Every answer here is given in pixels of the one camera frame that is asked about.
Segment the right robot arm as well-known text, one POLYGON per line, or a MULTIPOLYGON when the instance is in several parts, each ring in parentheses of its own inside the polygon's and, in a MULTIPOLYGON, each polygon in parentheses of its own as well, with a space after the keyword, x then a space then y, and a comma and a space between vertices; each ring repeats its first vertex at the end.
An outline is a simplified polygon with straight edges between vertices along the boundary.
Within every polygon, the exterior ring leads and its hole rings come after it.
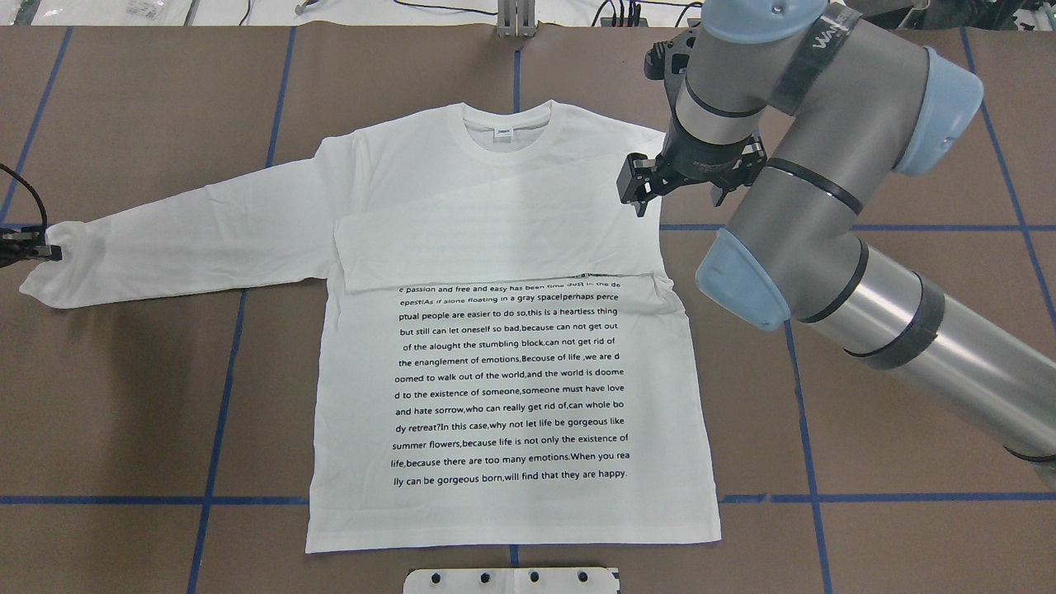
POLYGON ((626 159, 622 202, 643 217, 678 187, 747 188, 701 292, 932 391, 1053 484, 1054 363, 851 230, 887 173, 928 172, 950 150, 981 80, 828 1, 708 1, 643 70, 665 86, 670 129, 657 157, 626 159))

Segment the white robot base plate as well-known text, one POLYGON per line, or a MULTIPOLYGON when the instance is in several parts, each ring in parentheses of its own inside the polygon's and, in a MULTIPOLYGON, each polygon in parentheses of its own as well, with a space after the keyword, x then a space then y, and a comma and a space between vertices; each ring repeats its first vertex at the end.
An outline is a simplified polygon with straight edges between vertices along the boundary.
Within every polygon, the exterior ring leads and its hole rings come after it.
POLYGON ((403 593, 619 593, 618 570, 603 567, 415 570, 403 593))

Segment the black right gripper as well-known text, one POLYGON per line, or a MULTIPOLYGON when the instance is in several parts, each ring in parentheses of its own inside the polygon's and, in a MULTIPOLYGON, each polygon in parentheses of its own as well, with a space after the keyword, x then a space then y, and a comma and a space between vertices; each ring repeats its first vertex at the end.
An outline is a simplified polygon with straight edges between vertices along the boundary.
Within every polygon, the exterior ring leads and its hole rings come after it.
POLYGON ((720 193, 714 205, 740 186, 750 186, 766 162, 758 135, 762 108, 724 111, 701 100, 689 82, 691 49, 698 31, 689 29, 646 54, 646 78, 662 80, 671 110, 670 127, 657 157, 629 153, 619 173, 619 198, 638 218, 650 200, 676 188, 710 183, 720 193))

